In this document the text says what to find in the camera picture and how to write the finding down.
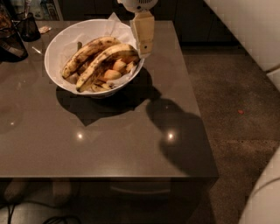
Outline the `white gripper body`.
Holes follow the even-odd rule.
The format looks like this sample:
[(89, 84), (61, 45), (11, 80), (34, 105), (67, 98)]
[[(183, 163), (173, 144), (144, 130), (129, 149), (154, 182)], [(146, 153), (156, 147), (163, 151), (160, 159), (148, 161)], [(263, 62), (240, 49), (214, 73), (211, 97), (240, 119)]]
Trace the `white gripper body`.
[(119, 4), (129, 12), (149, 11), (158, 2), (158, 0), (117, 0)]

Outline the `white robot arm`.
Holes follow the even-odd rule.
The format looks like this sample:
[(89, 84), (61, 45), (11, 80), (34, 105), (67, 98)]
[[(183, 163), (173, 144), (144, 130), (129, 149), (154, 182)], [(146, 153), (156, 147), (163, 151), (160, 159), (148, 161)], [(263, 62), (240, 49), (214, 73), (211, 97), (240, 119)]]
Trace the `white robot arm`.
[(280, 0), (158, 0), (220, 177), (186, 224), (279, 224)]

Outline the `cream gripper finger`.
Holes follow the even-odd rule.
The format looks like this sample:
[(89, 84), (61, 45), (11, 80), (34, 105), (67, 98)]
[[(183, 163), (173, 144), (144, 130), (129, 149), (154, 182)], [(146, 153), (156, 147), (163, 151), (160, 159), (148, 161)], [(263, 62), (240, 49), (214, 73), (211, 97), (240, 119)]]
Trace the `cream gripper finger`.
[(145, 59), (151, 55), (154, 39), (155, 18), (149, 10), (137, 12), (130, 21), (130, 27), (136, 40), (139, 57)]

